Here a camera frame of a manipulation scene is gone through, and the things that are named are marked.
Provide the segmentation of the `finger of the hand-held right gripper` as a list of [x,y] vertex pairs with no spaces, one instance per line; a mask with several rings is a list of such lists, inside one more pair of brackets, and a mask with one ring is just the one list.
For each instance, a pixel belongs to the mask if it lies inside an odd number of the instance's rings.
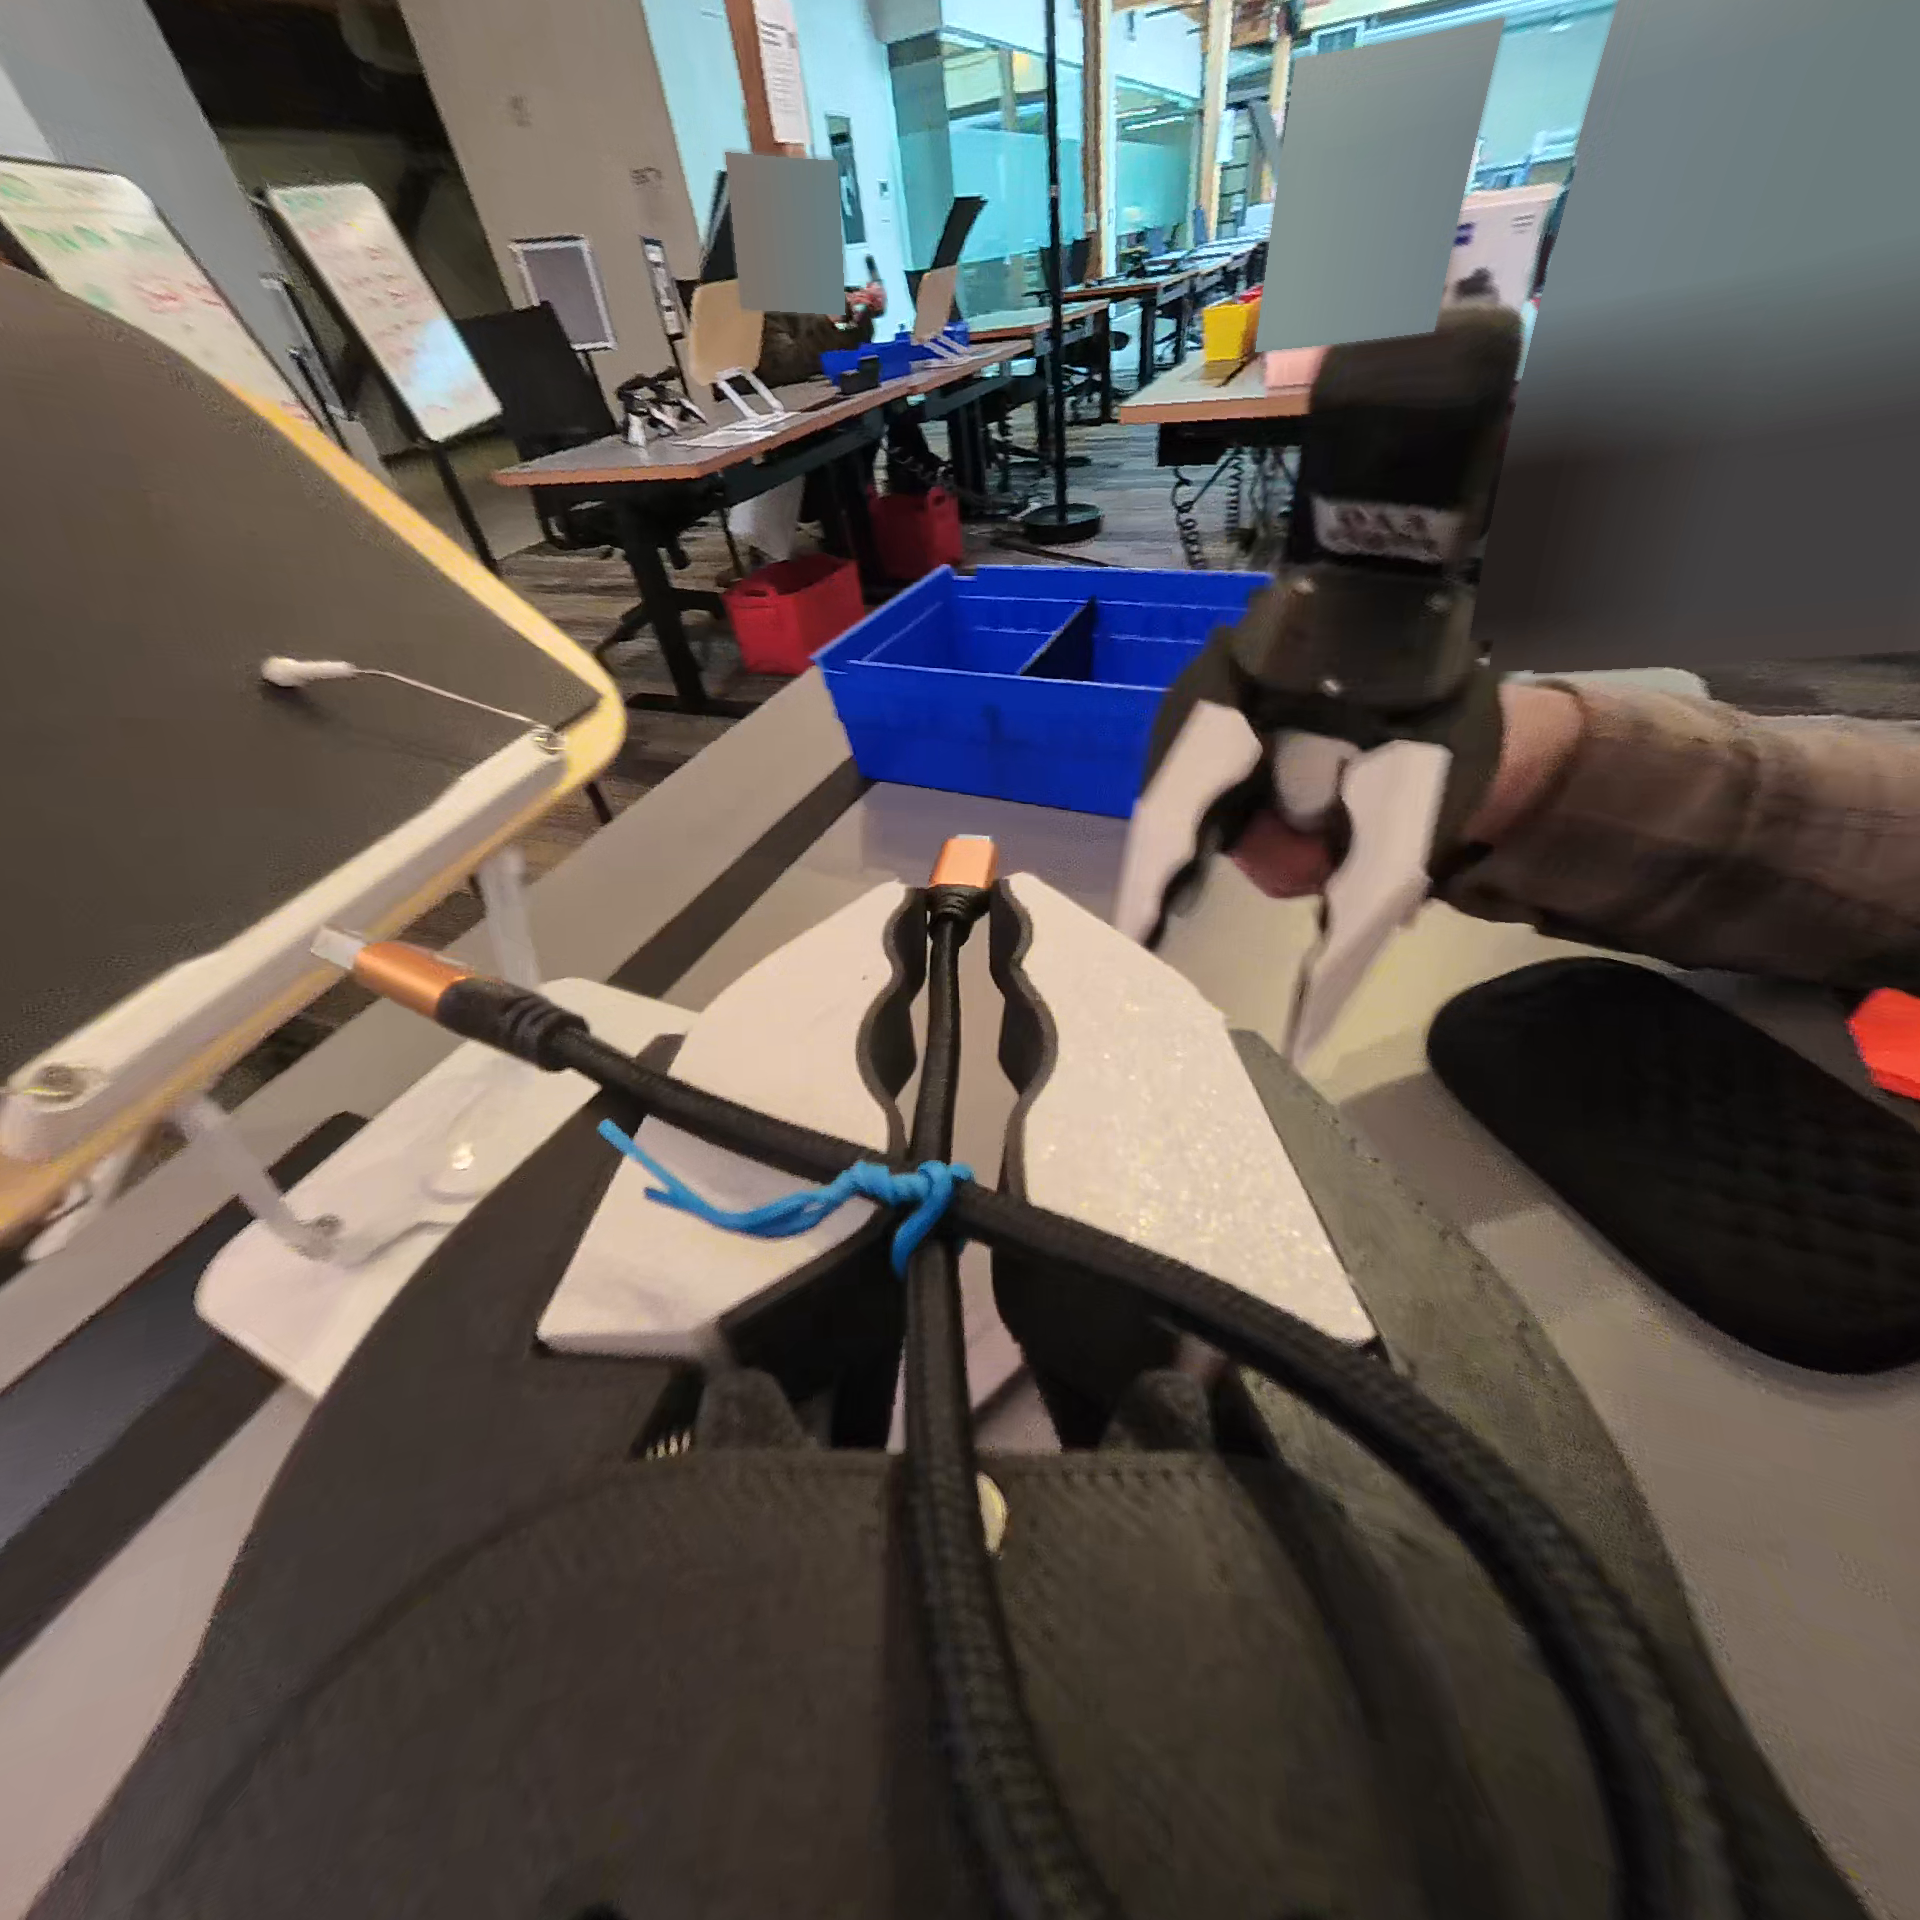
[[1286,744],[1286,824],[1347,831],[1322,889],[1320,935],[1304,959],[1286,1022],[1286,1056],[1326,1040],[1381,951],[1420,909],[1429,860],[1453,773],[1441,742]]
[[1117,935],[1160,948],[1264,797],[1266,746],[1251,719],[1232,705],[1196,704],[1126,824],[1113,898]]

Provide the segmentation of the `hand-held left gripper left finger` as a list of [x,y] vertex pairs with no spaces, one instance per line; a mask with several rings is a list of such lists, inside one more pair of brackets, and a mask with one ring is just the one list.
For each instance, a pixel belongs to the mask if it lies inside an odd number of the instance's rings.
[[[757,962],[696,1018],[673,1073],[705,1092],[898,1161],[917,1064],[922,889],[886,880]],[[851,1197],[780,1239],[715,1228],[650,1194],[625,1149],[537,1322],[561,1354],[757,1368],[825,1402],[836,1447],[894,1426],[902,1296],[889,1230]]]

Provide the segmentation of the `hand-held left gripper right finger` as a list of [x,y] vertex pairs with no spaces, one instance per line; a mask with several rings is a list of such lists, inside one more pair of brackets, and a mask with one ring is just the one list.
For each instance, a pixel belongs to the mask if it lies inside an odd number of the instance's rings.
[[[996,881],[998,1070],[1016,1092],[998,1186],[1297,1314],[1358,1353],[1379,1332],[1213,1004],[1044,880]],[[993,1294],[1064,1448],[1122,1393],[1220,1360],[1076,1265],[993,1252]]]

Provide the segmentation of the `blue twist tie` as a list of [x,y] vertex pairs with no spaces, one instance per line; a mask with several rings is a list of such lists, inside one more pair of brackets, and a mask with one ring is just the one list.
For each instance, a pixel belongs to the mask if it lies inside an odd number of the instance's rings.
[[970,1165],[956,1161],[932,1158],[913,1169],[886,1168],[877,1161],[858,1161],[828,1184],[796,1188],[757,1206],[730,1209],[717,1206],[712,1197],[689,1186],[610,1120],[602,1120],[597,1134],[625,1161],[642,1168],[646,1176],[645,1197],[650,1202],[733,1236],[757,1240],[796,1239],[821,1228],[829,1215],[852,1202],[870,1205],[894,1220],[889,1257],[900,1279],[908,1279],[913,1262],[918,1257],[928,1236],[945,1224],[956,1193],[976,1180]]

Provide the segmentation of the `blue storage bin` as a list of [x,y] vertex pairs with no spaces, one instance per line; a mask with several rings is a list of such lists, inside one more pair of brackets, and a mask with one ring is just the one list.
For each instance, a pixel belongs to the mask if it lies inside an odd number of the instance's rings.
[[1164,695],[1266,582],[1254,570],[940,567],[817,665],[870,782],[1126,818]]

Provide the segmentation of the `person's right forearm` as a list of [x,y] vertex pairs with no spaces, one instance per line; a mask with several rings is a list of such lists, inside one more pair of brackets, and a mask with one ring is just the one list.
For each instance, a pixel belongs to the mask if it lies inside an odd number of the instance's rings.
[[1509,681],[1502,754],[1434,890],[1681,969],[1917,990],[1915,725]]

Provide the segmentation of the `person's right hand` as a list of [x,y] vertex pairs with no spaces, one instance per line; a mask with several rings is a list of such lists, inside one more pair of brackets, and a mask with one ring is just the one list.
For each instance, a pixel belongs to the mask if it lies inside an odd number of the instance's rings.
[[1314,898],[1328,886],[1337,852],[1322,831],[1301,831],[1274,810],[1260,810],[1232,846],[1232,864],[1262,896]]

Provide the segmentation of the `red crate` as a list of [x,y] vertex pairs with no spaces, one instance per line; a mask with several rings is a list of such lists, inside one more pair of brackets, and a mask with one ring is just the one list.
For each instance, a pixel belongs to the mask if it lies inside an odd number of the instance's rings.
[[947,486],[869,494],[869,520],[883,581],[913,585],[968,557],[960,501]]
[[867,614],[858,564],[809,552],[757,567],[723,591],[740,669],[796,678]]

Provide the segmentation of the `white adjustable stand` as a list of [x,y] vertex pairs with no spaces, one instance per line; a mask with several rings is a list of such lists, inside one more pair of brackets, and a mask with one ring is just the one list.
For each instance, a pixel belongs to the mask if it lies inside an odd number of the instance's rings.
[[[285,1018],[281,1004],[321,992],[321,973],[349,969],[334,952],[393,941],[459,880],[522,838],[528,822],[597,776],[628,721],[619,700],[569,727],[516,719],[498,744],[454,768],[427,762],[419,797],[348,776],[349,729],[323,704],[256,687],[268,717],[321,721],[313,789],[292,774],[187,796],[110,801],[80,852],[29,866],[4,852],[4,1172],[72,1186],[132,1134],[179,1120],[221,1168],[233,1194],[268,1197],[265,1168],[238,1142],[236,1120],[212,1134],[196,1100],[253,1026]],[[230,1304],[258,1304],[218,1282],[211,1322],[289,1377],[323,1388],[323,1349],[348,1354],[346,1309],[362,1327],[416,1262],[395,1246],[449,1231],[498,1188],[597,1090],[468,1041],[310,1182],[272,1194],[244,1239],[243,1282],[284,1289],[285,1325],[253,1334]]]

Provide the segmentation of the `black quilted pad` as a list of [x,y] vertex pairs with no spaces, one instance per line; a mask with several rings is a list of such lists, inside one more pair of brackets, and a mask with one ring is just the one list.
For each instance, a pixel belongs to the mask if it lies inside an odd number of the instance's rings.
[[1483,981],[1430,1018],[1441,1086],[1697,1319],[1771,1360],[1917,1360],[1917,1135],[1692,986],[1609,957]]

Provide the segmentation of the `black tripod pole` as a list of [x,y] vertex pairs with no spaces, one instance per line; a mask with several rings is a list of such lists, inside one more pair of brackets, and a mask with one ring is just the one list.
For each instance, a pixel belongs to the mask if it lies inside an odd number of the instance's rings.
[[1101,533],[1101,512],[1069,497],[1066,394],[1066,210],[1059,6],[1042,2],[1044,132],[1048,132],[1048,450],[1050,495],[1020,516],[1025,544],[1050,552],[1088,544]]

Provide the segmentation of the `orange traffic cone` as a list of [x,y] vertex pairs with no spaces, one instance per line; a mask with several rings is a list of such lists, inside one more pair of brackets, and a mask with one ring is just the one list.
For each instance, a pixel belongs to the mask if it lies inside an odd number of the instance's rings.
[[1868,1081],[1910,1104],[1920,1096],[1920,1004],[1910,992],[1873,990],[1848,1016]]

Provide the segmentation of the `small tilted wooden board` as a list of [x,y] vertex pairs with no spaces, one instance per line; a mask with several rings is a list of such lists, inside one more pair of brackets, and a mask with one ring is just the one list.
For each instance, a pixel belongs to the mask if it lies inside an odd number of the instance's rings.
[[702,281],[689,308],[689,374],[745,420],[786,414],[758,377],[763,313],[744,303],[738,278]]

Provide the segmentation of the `white board with writing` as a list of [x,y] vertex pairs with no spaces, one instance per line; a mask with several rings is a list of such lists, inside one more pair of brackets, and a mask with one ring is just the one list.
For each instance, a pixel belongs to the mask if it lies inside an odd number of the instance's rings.
[[3,232],[25,271],[140,329],[233,392],[321,424],[291,369],[132,180],[60,160],[3,157]]
[[268,185],[262,204],[414,440],[445,445],[501,418],[462,332],[371,185]]

